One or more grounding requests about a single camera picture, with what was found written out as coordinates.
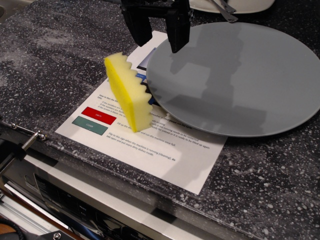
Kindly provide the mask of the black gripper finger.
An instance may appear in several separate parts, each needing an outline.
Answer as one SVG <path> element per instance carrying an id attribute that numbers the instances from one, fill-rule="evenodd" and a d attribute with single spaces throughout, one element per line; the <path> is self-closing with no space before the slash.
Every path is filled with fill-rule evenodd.
<path id="1" fill-rule="evenodd" d="M 172 53 L 177 53 L 190 38 L 190 4 L 188 0 L 175 0 L 166 14 L 166 32 Z"/>
<path id="2" fill-rule="evenodd" d="M 145 45 L 153 37 L 149 17 L 137 6 L 123 5 L 121 13 L 135 43 Z"/>

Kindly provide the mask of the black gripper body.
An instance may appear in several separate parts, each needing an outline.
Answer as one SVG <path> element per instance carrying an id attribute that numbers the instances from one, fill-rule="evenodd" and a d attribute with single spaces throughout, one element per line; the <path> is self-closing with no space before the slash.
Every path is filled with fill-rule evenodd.
<path id="1" fill-rule="evenodd" d="M 167 5 L 156 5 L 155 0 L 121 0 L 121 10 L 128 16 L 165 18 L 173 8 Z"/>

